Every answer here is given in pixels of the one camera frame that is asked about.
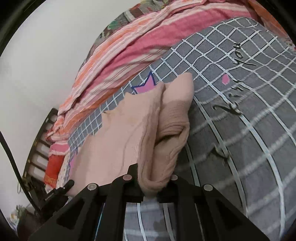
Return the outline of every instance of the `black cable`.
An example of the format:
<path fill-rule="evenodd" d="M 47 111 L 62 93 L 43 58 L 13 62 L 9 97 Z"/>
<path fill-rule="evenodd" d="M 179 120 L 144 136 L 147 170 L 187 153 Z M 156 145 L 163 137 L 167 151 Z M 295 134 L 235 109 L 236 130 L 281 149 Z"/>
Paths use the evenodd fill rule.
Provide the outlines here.
<path fill-rule="evenodd" d="M 6 143 L 4 136 L 2 135 L 1 131 L 0 131 L 0 143 L 3 146 L 4 151 L 6 152 L 6 155 L 10 161 L 10 164 L 13 168 L 13 171 L 15 172 L 15 176 L 17 177 L 17 180 L 22 188 L 22 190 L 24 191 L 24 194 L 26 195 L 26 197 L 28 198 L 29 202 L 31 203 L 31 205 L 35 208 L 35 211 L 40 215 L 40 217 L 42 217 L 42 212 L 40 210 L 40 208 L 37 206 L 37 204 L 34 202 L 34 200 L 31 198 L 28 190 L 26 189 L 23 181 L 22 181 L 22 177 L 20 176 L 20 173 L 18 171 L 17 165 L 15 164 L 15 160 L 12 156 L 11 150 L 8 147 L 8 144 Z"/>

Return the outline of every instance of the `cloth fold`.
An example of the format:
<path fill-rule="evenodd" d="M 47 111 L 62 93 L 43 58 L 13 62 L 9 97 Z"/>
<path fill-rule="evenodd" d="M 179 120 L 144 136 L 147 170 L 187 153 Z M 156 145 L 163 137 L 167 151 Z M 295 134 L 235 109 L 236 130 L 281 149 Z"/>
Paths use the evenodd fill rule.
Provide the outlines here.
<path fill-rule="evenodd" d="M 193 89 L 192 75 L 184 73 L 148 92 L 126 93 L 114 110 L 102 113 L 102 128 L 86 138 L 71 165 L 69 178 L 75 185 L 68 195 L 76 195 L 89 183 L 111 183 L 134 163 L 143 192 L 152 196 L 160 191 L 188 137 Z"/>

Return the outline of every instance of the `bed headboard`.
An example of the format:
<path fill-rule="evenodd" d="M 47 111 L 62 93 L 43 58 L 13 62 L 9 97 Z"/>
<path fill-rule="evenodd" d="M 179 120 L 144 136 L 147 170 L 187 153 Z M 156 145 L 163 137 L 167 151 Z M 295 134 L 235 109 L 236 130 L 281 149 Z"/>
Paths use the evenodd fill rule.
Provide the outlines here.
<path fill-rule="evenodd" d="M 50 143 L 45 140 L 45 135 L 56 121 L 57 113 L 58 110 L 52 108 L 43 122 L 29 152 L 22 176 L 26 188 L 37 204 L 46 195 L 43 178 L 48 163 Z"/>

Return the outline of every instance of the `gray bed sheet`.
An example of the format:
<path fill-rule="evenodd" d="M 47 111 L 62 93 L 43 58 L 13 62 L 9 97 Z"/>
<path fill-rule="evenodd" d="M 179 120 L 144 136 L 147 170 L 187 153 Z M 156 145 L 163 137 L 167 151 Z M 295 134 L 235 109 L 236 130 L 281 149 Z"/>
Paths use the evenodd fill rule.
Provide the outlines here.
<path fill-rule="evenodd" d="M 190 134 L 175 173 L 210 183 L 270 240 L 296 218 L 296 55 L 252 19 L 222 21 L 183 39 L 96 109 L 71 135 L 71 155 L 132 86 L 194 78 Z M 175 240 L 173 204 L 128 204 L 123 240 Z"/>

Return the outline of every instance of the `metal screw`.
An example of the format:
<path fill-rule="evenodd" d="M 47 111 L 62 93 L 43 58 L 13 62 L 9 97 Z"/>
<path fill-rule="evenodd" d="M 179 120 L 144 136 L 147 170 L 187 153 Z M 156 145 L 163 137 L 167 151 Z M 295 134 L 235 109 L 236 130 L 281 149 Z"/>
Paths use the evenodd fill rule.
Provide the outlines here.
<path fill-rule="evenodd" d="M 96 184 L 94 184 L 94 183 L 88 184 L 87 188 L 88 188 L 88 190 L 95 190 Z"/>
<path fill-rule="evenodd" d="M 176 180 L 178 179 L 178 176 L 175 175 L 175 174 L 173 174 L 173 175 L 170 177 L 170 179 L 171 179 L 172 181 L 176 181 Z"/>
<path fill-rule="evenodd" d="M 204 189 L 205 189 L 206 191 L 210 192 L 210 191 L 213 190 L 213 186 L 210 185 L 210 184 L 206 184 L 206 185 L 204 185 Z"/>
<path fill-rule="evenodd" d="M 126 174 L 126 175 L 124 175 L 122 178 L 123 178 L 125 181 L 129 181 L 129 180 L 132 179 L 132 176 L 129 175 L 129 174 Z"/>

